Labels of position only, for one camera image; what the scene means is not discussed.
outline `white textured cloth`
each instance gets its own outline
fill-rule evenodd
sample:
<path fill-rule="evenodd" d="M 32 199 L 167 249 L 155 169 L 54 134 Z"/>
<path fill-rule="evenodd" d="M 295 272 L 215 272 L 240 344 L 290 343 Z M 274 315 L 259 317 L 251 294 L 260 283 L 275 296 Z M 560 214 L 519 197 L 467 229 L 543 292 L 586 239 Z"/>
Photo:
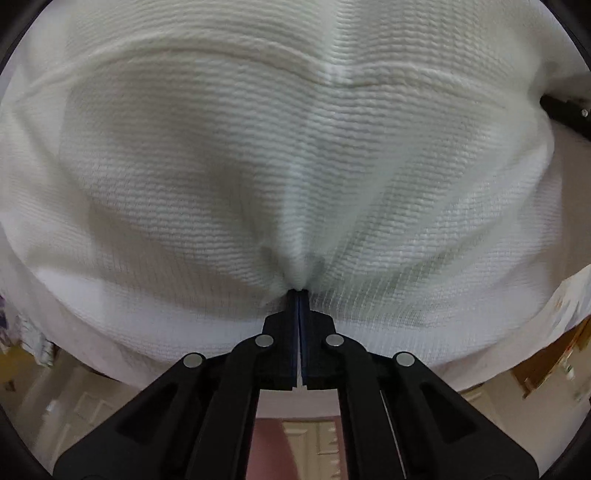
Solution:
<path fill-rule="evenodd" d="M 585 195 L 567 171 L 591 149 L 558 126 L 577 153 L 553 157 L 538 104 L 587 68 L 541 3 L 61 7 L 0 107 L 3 293 L 10 268 L 30 275 L 53 341 L 142 384 L 307 288 L 338 331 L 460 388 L 558 332 L 467 367 L 591 260 L 564 199 L 567 180 Z"/>

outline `silver rivet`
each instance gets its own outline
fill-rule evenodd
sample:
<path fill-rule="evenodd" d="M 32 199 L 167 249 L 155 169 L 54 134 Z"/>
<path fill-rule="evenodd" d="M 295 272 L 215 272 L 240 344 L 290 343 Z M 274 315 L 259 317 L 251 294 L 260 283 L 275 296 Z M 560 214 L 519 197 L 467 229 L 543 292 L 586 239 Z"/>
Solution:
<path fill-rule="evenodd" d="M 187 368 L 197 368 L 203 363 L 203 357 L 198 353 L 190 353 L 183 358 L 183 363 Z"/>
<path fill-rule="evenodd" d="M 255 338 L 255 343 L 261 348 L 266 348 L 273 345 L 273 341 L 274 340 L 271 335 L 259 335 Z"/>
<path fill-rule="evenodd" d="M 414 357 L 408 352 L 400 352 L 396 355 L 396 361 L 403 367 L 410 367 L 414 363 Z"/>
<path fill-rule="evenodd" d="M 328 343 L 330 346 L 341 346 L 344 342 L 345 339 L 338 333 L 331 333 L 328 337 L 326 337 L 326 343 Z"/>

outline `white towel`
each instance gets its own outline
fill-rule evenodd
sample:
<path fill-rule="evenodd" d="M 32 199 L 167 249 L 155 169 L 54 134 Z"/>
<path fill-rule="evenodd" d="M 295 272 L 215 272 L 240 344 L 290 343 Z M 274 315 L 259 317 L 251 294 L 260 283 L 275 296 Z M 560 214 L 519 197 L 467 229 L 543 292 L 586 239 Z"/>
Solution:
<path fill-rule="evenodd" d="M 558 126 L 577 154 L 553 158 L 538 104 L 587 68 L 540 2 L 61 6 L 0 107 L 0 222 L 61 311 L 28 316 L 95 368 L 141 384 L 226 352 L 307 288 L 338 331 L 460 388 L 591 313 L 466 368 L 591 260 L 563 187 L 589 143 Z"/>

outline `wall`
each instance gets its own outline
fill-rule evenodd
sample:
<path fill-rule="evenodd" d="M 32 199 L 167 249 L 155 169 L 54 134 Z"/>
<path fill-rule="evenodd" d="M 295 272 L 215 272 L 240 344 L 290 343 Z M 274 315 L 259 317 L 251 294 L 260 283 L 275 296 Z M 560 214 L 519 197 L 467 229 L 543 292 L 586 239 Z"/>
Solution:
<path fill-rule="evenodd" d="M 510 372 L 484 385 L 506 433 L 533 455 L 540 473 L 560 456 L 589 412 L 588 397 L 577 402 L 574 393 L 591 378 L 591 348 L 575 349 L 570 362 L 574 380 L 558 369 L 526 399 Z"/>

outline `ribbed fabric texture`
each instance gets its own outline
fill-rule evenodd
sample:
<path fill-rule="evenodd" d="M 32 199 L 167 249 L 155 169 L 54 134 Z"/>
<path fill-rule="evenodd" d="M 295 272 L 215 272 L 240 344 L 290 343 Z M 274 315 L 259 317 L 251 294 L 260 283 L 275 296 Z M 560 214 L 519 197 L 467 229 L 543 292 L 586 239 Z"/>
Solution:
<path fill-rule="evenodd" d="M 371 351 L 442 365 L 589 262 L 561 264 L 538 104 L 586 68 L 541 3 L 80 0 L 21 51 L 2 227 L 131 351 L 228 351 L 307 288 Z"/>

